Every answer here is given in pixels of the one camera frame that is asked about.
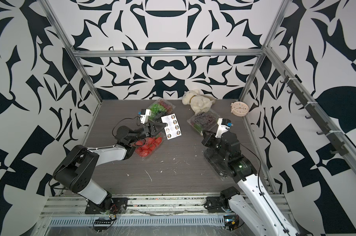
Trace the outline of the strawberry clamshell box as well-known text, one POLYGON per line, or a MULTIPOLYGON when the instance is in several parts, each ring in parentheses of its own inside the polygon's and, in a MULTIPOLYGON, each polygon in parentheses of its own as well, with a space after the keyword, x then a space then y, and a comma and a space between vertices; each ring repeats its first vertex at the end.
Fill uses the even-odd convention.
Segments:
POLYGON ((161 134, 139 140, 134 144, 136 147, 135 153, 142 158, 148 157, 161 146, 163 140, 161 134))

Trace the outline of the white sticker sheet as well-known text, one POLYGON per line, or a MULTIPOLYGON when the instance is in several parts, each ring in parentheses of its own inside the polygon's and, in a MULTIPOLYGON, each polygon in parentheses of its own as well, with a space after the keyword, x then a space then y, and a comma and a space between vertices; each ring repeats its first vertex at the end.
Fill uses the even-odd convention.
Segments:
POLYGON ((166 124, 164 130, 168 140, 177 138, 182 135, 181 128, 178 123, 176 114, 163 116, 161 118, 161 121, 162 123, 166 124))

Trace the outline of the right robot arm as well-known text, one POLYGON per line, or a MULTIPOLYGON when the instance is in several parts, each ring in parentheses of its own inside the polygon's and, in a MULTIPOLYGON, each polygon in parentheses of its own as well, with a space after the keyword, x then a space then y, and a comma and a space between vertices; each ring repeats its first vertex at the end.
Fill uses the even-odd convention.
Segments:
POLYGON ((241 153, 237 135, 223 133, 219 138, 211 131, 203 132, 202 144, 224 162, 228 176, 251 202, 236 188, 220 193, 222 208, 236 213, 256 236, 298 236, 299 231, 287 220, 265 189, 251 162, 241 153))

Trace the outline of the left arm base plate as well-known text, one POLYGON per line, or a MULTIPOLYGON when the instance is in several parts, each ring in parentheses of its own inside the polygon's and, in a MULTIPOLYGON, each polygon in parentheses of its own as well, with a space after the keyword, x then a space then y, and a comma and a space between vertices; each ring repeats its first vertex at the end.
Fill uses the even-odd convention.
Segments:
POLYGON ((85 214, 118 214, 126 211, 128 200, 127 197, 106 198, 100 204, 87 200, 85 214))

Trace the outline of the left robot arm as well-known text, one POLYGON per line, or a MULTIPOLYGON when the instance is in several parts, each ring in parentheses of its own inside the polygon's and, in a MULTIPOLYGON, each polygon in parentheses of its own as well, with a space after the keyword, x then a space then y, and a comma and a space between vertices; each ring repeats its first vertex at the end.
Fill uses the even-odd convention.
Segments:
POLYGON ((129 159, 136 150, 136 142, 157 136, 165 127, 166 123, 151 122, 132 130, 123 125, 116 131, 117 142, 113 146, 87 148, 76 145, 55 169, 52 179, 71 192, 85 197, 89 203, 109 210, 114 204, 112 195, 92 179, 95 168, 109 162, 129 159))

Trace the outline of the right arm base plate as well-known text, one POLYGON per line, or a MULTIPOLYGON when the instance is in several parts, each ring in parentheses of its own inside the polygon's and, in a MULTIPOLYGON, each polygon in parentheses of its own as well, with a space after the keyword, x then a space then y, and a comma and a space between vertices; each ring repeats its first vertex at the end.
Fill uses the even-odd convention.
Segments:
POLYGON ((204 203, 204 208, 209 213, 219 213, 219 212, 234 212, 232 211, 230 201, 235 200, 236 203, 246 204, 246 200, 242 195, 234 195, 231 197, 224 196, 215 196, 215 197, 207 197, 206 202, 204 203))

